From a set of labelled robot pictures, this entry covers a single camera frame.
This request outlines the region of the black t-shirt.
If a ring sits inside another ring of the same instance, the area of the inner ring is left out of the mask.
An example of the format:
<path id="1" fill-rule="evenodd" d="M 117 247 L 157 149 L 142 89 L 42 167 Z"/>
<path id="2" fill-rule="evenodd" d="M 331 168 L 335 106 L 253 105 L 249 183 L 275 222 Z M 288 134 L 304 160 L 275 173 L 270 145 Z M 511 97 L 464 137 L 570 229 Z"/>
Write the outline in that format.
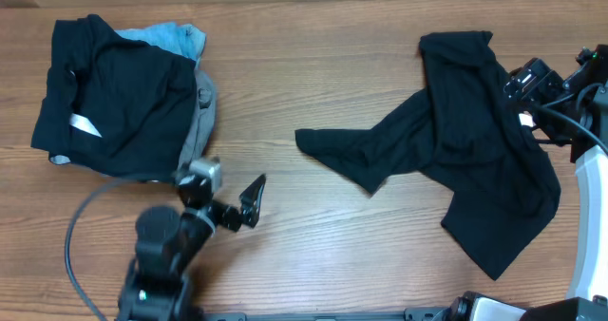
<path id="1" fill-rule="evenodd" d="M 488 31 L 437 32 L 419 43 L 426 85 L 369 129 L 298 129 L 304 154 L 369 193 L 420 172 L 451 190 L 442 226 L 492 279 L 557 213 L 547 153 L 504 94 L 508 75 Z"/>

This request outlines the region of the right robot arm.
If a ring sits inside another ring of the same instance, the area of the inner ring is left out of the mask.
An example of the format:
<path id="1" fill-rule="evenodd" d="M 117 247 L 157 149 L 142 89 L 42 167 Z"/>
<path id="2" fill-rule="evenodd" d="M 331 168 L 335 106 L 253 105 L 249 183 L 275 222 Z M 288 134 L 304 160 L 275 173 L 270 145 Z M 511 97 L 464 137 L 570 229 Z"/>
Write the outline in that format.
<path id="1" fill-rule="evenodd" d="M 562 301 L 524 309 L 467 292 L 426 320 L 595 321 L 607 317 L 607 47 L 583 48 L 562 78 L 543 60 L 514 70 L 503 91 L 553 143 L 571 146 L 579 185 L 575 270 Z"/>

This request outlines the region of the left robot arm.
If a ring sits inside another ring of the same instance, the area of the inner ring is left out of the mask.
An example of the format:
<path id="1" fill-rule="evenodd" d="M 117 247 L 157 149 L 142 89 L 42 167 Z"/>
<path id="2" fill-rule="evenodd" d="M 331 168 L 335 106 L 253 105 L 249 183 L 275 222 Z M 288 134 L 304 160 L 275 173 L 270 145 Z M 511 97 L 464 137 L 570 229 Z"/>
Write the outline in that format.
<path id="1" fill-rule="evenodd" d="M 118 300 L 119 320 L 205 318 L 192 304 L 194 283 L 186 269 L 217 228 L 236 232 L 243 225 L 256 227 L 266 176 L 260 175 L 240 194 L 239 208 L 214 199 L 214 182 L 202 174 L 184 174 L 176 184 L 182 213 L 162 205 L 139 215 L 136 255 Z"/>

